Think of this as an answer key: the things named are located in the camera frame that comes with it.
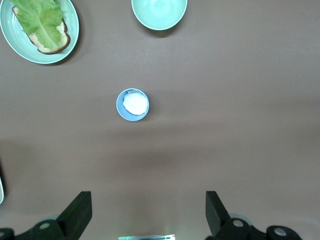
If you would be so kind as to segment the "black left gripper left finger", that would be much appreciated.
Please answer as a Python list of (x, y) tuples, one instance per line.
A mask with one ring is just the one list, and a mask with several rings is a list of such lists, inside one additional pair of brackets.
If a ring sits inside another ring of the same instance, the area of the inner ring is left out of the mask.
[(45, 219), (16, 235), (0, 228), (0, 240), (79, 240), (92, 219), (92, 194), (82, 191), (55, 219)]

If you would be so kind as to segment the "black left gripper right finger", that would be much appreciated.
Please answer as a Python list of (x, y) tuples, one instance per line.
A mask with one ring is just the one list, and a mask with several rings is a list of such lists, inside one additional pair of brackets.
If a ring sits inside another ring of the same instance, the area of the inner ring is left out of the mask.
[(262, 232), (247, 217), (228, 213), (216, 191), (206, 192), (205, 217), (211, 232), (205, 240), (302, 240), (291, 228), (271, 225)]

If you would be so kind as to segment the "blue plastic cup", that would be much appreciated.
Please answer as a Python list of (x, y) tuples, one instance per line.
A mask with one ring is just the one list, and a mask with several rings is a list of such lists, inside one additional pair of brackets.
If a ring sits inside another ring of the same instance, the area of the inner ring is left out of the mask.
[(125, 120), (136, 122), (147, 116), (150, 107), (148, 96), (136, 88), (123, 90), (116, 99), (118, 114)]

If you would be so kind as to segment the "cream white toaster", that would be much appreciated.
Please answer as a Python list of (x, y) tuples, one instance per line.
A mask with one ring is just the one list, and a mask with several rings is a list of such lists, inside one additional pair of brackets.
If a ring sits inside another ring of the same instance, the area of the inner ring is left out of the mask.
[(5, 199), (5, 191), (4, 191), (4, 185), (2, 181), (2, 169), (1, 169), (1, 162), (0, 162), (0, 205), (3, 203)]

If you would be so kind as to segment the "slice of brown bread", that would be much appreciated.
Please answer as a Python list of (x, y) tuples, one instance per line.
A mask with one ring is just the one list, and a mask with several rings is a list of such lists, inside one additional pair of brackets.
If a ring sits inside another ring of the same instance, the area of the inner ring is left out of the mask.
[[(17, 7), (14, 6), (12, 8), (12, 11), (13, 11), (15, 17), (16, 17), (16, 14), (18, 13)], [(56, 47), (56, 48), (46, 48), (46, 47), (44, 47), (42, 44), (39, 43), (38, 38), (36, 37), (36, 35), (34, 33), (33, 34), (26, 34), (25, 33), (25, 34), (27, 35), (27, 37), (29, 38), (31, 43), (33, 43), (37, 47), (37, 50), (40, 53), (47, 54), (47, 55), (53, 55), (53, 54), (59, 53), (62, 50), (64, 50), (69, 45), (69, 43), (71, 41), (71, 37), (67, 33), (68, 28), (67, 28), (67, 25), (66, 25), (66, 23), (64, 21), (64, 17), (62, 18), (62, 23), (57, 27), (57, 29), (61, 33), (61, 39), (60, 39), (60, 42), (58, 44), (58, 47)]]

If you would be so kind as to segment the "mint green plate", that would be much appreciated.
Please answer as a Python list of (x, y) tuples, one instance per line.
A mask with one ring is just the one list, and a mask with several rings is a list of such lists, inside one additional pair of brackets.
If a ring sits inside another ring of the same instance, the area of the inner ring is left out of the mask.
[(12, 8), (15, 6), (11, 0), (1, 0), (0, 3), (0, 27), (8, 45), (22, 58), (42, 65), (55, 64), (65, 60), (74, 50), (79, 33), (80, 24), (77, 11), (72, 0), (55, 0), (63, 12), (63, 20), (67, 26), (70, 36), (69, 45), (61, 52), (55, 54), (44, 54), (30, 41), (23, 32)]

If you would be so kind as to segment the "mint green bowl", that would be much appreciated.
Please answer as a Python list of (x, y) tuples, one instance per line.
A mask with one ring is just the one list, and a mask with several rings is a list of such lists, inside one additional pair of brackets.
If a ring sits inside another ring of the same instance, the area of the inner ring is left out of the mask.
[(131, 0), (136, 19), (154, 31), (168, 30), (184, 17), (188, 0)]

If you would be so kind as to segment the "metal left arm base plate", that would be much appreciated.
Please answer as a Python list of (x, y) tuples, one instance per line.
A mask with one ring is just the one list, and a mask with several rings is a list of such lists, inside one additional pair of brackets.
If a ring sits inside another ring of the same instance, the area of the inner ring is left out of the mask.
[(170, 235), (140, 235), (140, 236), (119, 236), (117, 240), (176, 240), (175, 234)]

